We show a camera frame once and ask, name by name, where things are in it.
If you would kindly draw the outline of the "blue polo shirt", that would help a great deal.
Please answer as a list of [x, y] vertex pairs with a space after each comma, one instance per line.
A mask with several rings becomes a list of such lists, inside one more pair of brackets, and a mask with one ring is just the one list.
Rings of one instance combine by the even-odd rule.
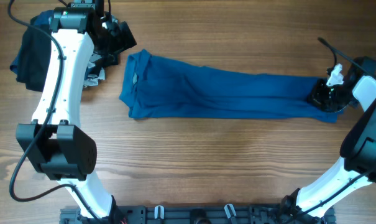
[[127, 58], [119, 96], [129, 117], [289, 119], [335, 123], [307, 101], [316, 77], [248, 74], [195, 66], [152, 55], [146, 50]]

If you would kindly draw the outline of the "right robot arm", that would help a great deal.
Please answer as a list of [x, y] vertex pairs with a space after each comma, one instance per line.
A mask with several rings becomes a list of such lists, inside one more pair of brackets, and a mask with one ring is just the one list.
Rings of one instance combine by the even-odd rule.
[[345, 137], [336, 163], [279, 205], [279, 223], [326, 223], [325, 214], [353, 191], [376, 183], [376, 60], [355, 58], [348, 71], [352, 96], [364, 113]]

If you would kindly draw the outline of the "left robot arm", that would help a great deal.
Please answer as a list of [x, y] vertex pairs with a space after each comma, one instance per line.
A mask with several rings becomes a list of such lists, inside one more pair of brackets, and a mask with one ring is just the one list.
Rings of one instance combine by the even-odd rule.
[[72, 1], [55, 8], [44, 26], [27, 28], [40, 37], [37, 58], [46, 76], [30, 123], [16, 129], [21, 160], [69, 191], [79, 222], [125, 223], [95, 171], [97, 147], [80, 128], [80, 103], [89, 68], [115, 65], [135, 46], [129, 26], [112, 16], [109, 1]]

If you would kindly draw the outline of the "navy blue folded garment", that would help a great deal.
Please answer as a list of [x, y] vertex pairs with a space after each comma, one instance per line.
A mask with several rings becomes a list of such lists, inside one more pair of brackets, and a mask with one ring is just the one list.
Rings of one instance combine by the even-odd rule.
[[[48, 26], [48, 34], [51, 34], [51, 31], [49, 30], [50, 20], [53, 17], [53, 10], [44, 11], [41, 12], [38, 16], [33, 17], [30, 20], [30, 24], [38, 27], [46, 25]], [[10, 65], [10, 70], [16, 74], [16, 58]]]

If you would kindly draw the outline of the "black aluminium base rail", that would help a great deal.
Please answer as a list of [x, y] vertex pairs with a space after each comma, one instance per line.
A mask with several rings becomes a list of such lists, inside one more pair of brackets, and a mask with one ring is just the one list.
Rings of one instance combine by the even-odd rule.
[[279, 205], [263, 204], [223, 207], [155, 207], [123, 206], [119, 210], [131, 224], [194, 224], [194, 223], [284, 223], [291, 215], [279, 215]]

